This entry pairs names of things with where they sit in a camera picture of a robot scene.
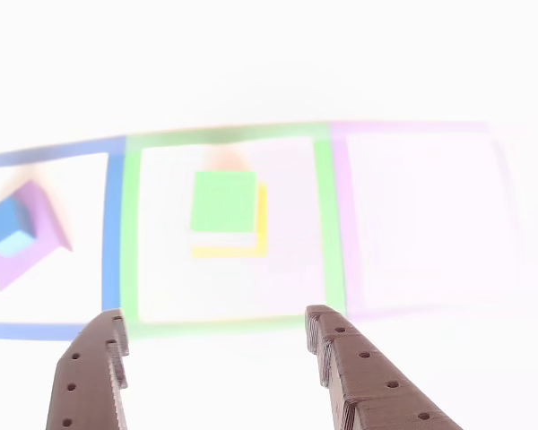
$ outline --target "square outline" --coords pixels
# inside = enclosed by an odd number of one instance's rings
[[[110,137],[85,142],[15,150],[0,154],[0,168],[67,159],[82,155],[108,154],[103,213],[100,312],[119,307],[119,246],[124,151],[126,137]],[[85,324],[24,324],[0,322],[4,340],[74,340]]]
[[[247,220],[248,225],[247,225],[246,228],[243,228],[241,226],[241,227],[238,227],[238,228],[227,229],[227,226],[224,226],[221,229],[218,229],[218,228],[205,229],[203,224],[202,224],[202,221],[201,220],[196,220],[196,219],[200,219],[200,218],[203,217],[203,216],[197,216],[196,217],[195,213],[196,212],[198,213],[199,211],[202,211],[203,210],[203,205],[204,205],[203,195],[201,197],[198,196],[199,198],[195,198],[196,191],[198,191],[201,187],[205,186],[205,188],[207,188],[209,186],[209,185],[204,183],[204,176],[215,175],[215,174],[222,174],[222,175],[228,175],[229,174],[230,176],[235,176],[235,175],[240,176],[240,175],[245,174],[247,176],[247,182],[245,184],[239,184],[239,185],[245,185],[245,188],[250,187],[251,189],[248,190],[248,191],[251,192],[251,194],[252,194],[251,195],[252,199],[250,201],[250,205],[247,204],[246,209],[243,210],[243,211],[246,211],[246,212],[249,212],[249,210],[250,210],[250,213],[247,214],[247,217],[250,215],[251,218]],[[189,220],[189,225],[190,225],[191,230],[195,231],[195,232],[207,232],[207,233],[256,233],[256,224],[255,224],[255,222],[253,222],[251,224],[251,220],[255,219],[255,215],[256,215],[256,193],[258,193],[258,191],[259,190],[257,188],[257,178],[256,178],[255,172],[248,172],[248,171],[240,171],[239,172],[239,171],[230,171],[230,170],[203,170],[203,171],[200,171],[200,172],[195,172],[193,202],[192,202],[192,205],[191,205],[191,219]],[[243,197],[241,196],[241,193],[238,193],[238,197],[239,197],[239,199],[241,201],[243,201]],[[228,208],[230,205],[228,206],[227,202],[223,202],[222,206],[225,207],[225,208]],[[210,216],[214,212],[223,210],[224,209],[223,207],[220,208],[219,206],[216,206],[215,208],[209,208],[211,210],[207,211],[208,216]]]
[[[267,256],[267,185],[257,187],[255,246],[193,246],[193,258],[259,258]]]
[[[152,337],[171,334],[198,334],[228,331],[258,331],[302,327],[304,315],[284,315],[259,319],[218,322],[144,323],[140,321],[138,295],[138,199],[143,149],[191,144],[223,144],[263,139],[309,137],[313,141],[317,168],[317,192],[323,242],[325,301],[345,312],[343,254],[337,213],[333,150],[327,123],[286,125],[242,125],[169,133],[139,134],[127,137],[121,223],[121,305],[132,336]]]
[[[362,287],[363,273],[360,243],[357,237],[357,214],[353,199],[351,161],[348,138],[357,133],[483,133],[490,132],[488,124],[481,121],[433,122],[433,121],[358,121],[333,122],[331,134],[336,191],[339,204],[339,224],[343,243],[344,285],[349,318],[385,317],[433,310],[423,308],[395,309],[394,311],[370,312]]]

